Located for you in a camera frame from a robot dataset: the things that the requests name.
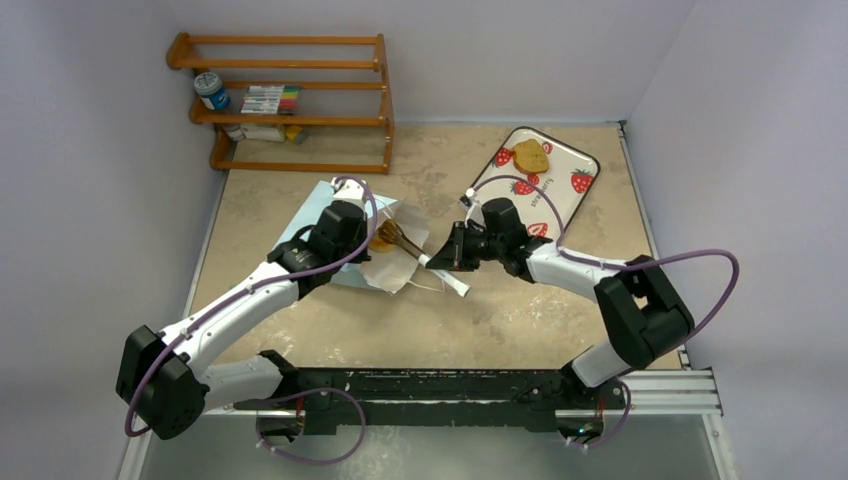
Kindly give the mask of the strawberry pattern tray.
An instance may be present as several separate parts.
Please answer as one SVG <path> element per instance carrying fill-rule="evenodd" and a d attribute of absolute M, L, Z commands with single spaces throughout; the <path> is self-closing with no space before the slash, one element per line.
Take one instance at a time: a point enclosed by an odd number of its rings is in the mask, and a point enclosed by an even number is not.
<path fill-rule="evenodd" d="M 542 144 L 549 170 L 523 174 L 514 164 L 513 146 L 528 139 Z M 558 238 L 600 173 L 592 156 L 530 127 L 514 129 L 470 187 L 496 198 L 508 198 L 531 236 Z"/>

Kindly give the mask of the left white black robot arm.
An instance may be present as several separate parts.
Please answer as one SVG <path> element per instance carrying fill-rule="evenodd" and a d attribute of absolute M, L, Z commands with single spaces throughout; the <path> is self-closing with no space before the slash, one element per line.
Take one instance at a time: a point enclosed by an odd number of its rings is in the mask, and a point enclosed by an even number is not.
<path fill-rule="evenodd" d="M 297 399 L 291 367 L 272 351 L 242 363 L 213 364 L 230 345 L 272 314 L 330 283 L 345 265 L 368 258 L 374 230 L 368 200 L 333 200 L 317 220 L 278 243 L 243 281 L 195 314 L 126 338 L 116 393 L 128 406 L 125 433 L 170 440 L 210 409 L 264 400 L 284 409 Z"/>

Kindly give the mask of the metal tongs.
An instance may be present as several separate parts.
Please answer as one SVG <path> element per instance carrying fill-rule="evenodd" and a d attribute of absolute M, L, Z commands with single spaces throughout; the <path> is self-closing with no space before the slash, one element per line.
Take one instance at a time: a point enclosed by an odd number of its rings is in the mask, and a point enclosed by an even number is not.
<path fill-rule="evenodd" d="M 452 273 L 445 270 L 431 269 L 427 266 L 431 257 L 410 238 L 407 237 L 400 225 L 394 220 L 385 220 L 376 230 L 378 238 L 394 246 L 397 246 L 410 254 L 417 263 L 434 274 L 446 286 L 454 290 L 460 297 L 466 297 L 470 291 L 470 286 L 459 280 Z"/>

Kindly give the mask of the fake toast slice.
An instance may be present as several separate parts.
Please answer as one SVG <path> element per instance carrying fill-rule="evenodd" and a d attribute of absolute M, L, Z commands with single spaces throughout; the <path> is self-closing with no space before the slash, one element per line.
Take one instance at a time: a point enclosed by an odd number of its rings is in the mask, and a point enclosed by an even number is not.
<path fill-rule="evenodd" d="M 549 170 L 548 155 L 542 144 L 535 139 L 528 139 L 515 144 L 513 164 L 523 174 L 542 174 Z"/>

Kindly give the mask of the fake round bread bun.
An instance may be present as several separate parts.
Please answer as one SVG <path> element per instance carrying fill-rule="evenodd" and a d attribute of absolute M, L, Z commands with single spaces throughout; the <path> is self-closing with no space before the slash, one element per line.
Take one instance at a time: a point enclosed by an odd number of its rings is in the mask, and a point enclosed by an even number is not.
<path fill-rule="evenodd" d="M 378 233 L 375 233 L 368 244 L 368 249 L 376 253 L 388 253 L 395 248 L 391 242 L 383 240 Z"/>

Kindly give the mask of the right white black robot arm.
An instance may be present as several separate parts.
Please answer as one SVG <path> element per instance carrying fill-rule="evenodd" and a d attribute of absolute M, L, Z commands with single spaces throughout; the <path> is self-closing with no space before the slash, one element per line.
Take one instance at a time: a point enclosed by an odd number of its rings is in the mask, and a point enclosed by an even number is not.
<path fill-rule="evenodd" d="M 596 399 L 601 385 L 644 369 L 694 330 L 694 319 L 663 270 L 648 256 L 629 263 L 565 257 L 554 240 L 533 236 L 507 198 L 482 206 L 483 221 L 457 221 L 428 270 L 470 272 L 497 261 L 509 275 L 565 289 L 594 302 L 607 333 L 563 368 L 561 392 L 576 407 Z"/>

